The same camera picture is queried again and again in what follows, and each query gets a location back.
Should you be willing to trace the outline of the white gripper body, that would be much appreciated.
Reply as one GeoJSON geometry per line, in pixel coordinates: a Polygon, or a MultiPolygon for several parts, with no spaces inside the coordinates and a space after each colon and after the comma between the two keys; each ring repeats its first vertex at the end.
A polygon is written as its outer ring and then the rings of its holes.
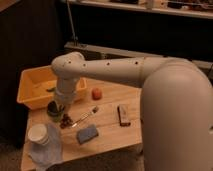
{"type": "Polygon", "coordinates": [[[67,106],[73,103],[76,96],[76,91],[71,92],[60,92],[58,89],[55,89],[53,99],[57,106],[67,106]]]}

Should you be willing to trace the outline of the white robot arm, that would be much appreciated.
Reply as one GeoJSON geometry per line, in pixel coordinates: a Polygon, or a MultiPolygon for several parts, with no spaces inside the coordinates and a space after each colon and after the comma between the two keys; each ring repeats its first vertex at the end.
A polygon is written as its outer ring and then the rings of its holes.
{"type": "Polygon", "coordinates": [[[79,52],[56,57],[54,100],[73,100],[81,77],[137,87],[145,171],[213,171],[213,85],[182,58],[87,61],[79,52]]]}

